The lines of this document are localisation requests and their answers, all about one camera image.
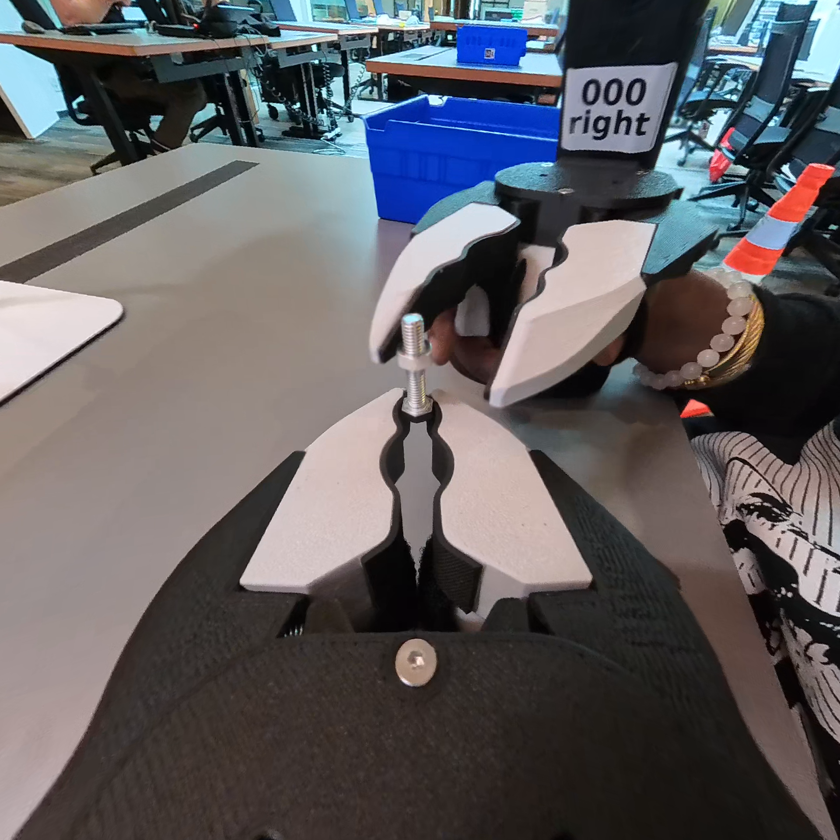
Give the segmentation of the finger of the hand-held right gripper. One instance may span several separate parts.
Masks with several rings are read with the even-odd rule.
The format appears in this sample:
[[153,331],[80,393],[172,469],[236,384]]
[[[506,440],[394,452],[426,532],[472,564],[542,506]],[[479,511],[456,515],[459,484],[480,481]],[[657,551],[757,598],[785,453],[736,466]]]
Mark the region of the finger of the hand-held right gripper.
[[563,382],[625,333],[646,291],[643,268],[656,230],[630,220],[567,230],[564,261],[546,269],[514,311],[486,389],[490,406],[508,407]]
[[456,308],[472,287],[488,300],[490,337],[507,328],[523,279],[521,222],[496,205],[469,203],[417,233],[398,256],[376,304],[369,338],[375,364],[396,355],[407,313],[427,326]]

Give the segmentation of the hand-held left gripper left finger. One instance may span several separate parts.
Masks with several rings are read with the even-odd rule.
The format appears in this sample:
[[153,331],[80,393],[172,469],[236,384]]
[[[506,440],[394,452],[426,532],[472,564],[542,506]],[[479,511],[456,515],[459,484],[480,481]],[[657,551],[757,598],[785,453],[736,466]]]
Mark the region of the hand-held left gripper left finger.
[[393,388],[325,430],[299,467],[240,576],[249,592],[337,599],[350,614],[373,614],[364,563],[396,534],[396,489],[383,472],[398,436]]

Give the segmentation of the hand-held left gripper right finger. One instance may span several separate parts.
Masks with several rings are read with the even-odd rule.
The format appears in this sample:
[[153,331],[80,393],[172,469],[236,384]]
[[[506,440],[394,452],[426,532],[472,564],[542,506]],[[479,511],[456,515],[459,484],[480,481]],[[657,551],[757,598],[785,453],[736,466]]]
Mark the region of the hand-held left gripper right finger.
[[484,621],[500,600],[590,588],[531,450],[456,396],[436,392],[434,401],[432,568],[458,618]]

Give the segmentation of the thin steel bolt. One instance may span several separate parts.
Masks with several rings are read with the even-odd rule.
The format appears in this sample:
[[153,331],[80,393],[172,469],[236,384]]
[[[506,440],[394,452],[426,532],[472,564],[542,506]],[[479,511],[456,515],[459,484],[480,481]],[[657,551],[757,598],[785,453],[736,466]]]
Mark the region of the thin steel bolt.
[[[425,344],[431,345],[426,336],[424,319],[418,313],[407,313],[402,317],[401,336],[402,343],[397,350],[404,349],[408,353],[419,353]],[[434,409],[434,400],[427,392],[426,371],[418,373],[404,371],[407,383],[402,412],[414,419],[425,417]]]

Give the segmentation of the person's right forearm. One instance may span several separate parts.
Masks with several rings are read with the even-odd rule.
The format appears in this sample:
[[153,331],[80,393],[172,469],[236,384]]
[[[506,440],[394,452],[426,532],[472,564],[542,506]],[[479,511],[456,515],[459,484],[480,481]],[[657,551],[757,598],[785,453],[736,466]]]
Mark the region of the person's right forearm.
[[827,425],[838,428],[839,302],[759,290],[764,327],[749,369],[700,395],[713,418],[684,421],[689,439],[747,434],[786,464]]

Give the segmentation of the person's right hand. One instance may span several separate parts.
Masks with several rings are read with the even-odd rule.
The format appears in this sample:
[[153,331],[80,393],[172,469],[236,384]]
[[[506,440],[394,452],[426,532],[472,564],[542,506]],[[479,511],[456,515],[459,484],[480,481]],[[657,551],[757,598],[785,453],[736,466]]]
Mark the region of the person's right hand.
[[[698,270],[660,281],[645,296],[647,322],[635,360],[655,373],[667,373],[694,361],[728,317],[724,288]],[[452,364],[482,384],[495,374],[501,350],[488,337],[466,337],[455,326],[456,308],[443,311],[427,331],[431,361]]]

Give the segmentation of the blue plastic bin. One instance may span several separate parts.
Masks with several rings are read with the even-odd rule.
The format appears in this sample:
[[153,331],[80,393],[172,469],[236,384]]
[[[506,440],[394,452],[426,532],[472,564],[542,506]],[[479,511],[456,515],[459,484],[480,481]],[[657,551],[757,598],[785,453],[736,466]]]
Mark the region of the blue plastic bin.
[[513,165],[555,160],[559,108],[426,95],[363,117],[379,217],[414,224]]

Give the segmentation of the small blue desk bin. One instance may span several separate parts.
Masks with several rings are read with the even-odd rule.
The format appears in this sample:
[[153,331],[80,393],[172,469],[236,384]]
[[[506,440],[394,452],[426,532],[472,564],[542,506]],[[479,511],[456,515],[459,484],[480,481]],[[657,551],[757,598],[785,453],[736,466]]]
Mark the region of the small blue desk bin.
[[456,36],[459,64],[480,67],[518,67],[527,53],[529,31],[519,26],[461,26]]

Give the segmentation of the orange white striped object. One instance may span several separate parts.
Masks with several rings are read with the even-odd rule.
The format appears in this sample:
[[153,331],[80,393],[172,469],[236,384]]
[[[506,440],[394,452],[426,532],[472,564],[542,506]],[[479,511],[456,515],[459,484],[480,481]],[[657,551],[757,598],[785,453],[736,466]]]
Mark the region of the orange white striped object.
[[834,176],[828,164],[806,166],[793,186],[724,258],[721,269],[729,283],[736,277],[759,284],[770,275],[794,234],[802,226],[823,186]]

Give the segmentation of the group of office chairs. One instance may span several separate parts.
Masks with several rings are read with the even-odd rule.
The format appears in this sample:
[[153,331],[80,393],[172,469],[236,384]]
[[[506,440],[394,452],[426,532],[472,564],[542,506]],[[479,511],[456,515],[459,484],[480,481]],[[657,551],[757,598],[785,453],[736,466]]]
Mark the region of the group of office chairs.
[[705,73],[701,60],[689,63],[688,92],[675,112],[682,130],[665,141],[679,142],[679,166],[686,164],[695,148],[704,148],[721,153],[724,164],[746,171],[742,177],[708,186],[690,198],[696,203],[732,197],[732,206],[738,209],[737,221],[712,239],[713,249],[722,238],[744,235],[747,212],[773,201],[768,192],[771,164],[793,136],[792,127],[778,119],[789,98],[814,5],[780,5],[756,70],[738,61],[715,59]]

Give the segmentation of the person's printed black shirt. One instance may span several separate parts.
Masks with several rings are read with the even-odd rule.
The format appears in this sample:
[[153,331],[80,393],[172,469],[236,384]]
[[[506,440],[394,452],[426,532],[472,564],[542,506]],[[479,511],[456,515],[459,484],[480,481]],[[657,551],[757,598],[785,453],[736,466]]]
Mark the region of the person's printed black shirt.
[[688,421],[691,446],[784,696],[838,790],[838,419],[809,439]]

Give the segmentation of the white display stand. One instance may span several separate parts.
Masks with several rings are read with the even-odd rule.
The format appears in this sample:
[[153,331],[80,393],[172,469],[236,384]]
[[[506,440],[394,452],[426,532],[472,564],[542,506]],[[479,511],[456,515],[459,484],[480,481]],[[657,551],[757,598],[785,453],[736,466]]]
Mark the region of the white display stand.
[[105,297],[1,282],[1,403],[114,327],[123,305]]

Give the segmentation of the wooden desk with black legs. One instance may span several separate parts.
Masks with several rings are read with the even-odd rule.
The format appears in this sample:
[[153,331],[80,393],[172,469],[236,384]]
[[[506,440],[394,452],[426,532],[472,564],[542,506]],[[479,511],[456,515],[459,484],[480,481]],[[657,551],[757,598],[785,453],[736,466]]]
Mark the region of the wooden desk with black legs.
[[280,51],[290,66],[318,60],[316,46],[327,44],[331,34],[281,30],[277,37],[241,35],[235,38],[174,38],[144,29],[116,35],[69,35],[57,31],[26,34],[3,31],[1,42],[18,47],[57,67],[69,67],[79,75],[83,95],[93,116],[110,141],[121,165],[140,161],[145,155],[140,141],[131,138],[98,69],[115,60],[139,60],[159,82],[212,78],[221,82],[224,126],[233,145],[255,148],[256,126],[250,117],[240,72],[255,67],[261,53]]

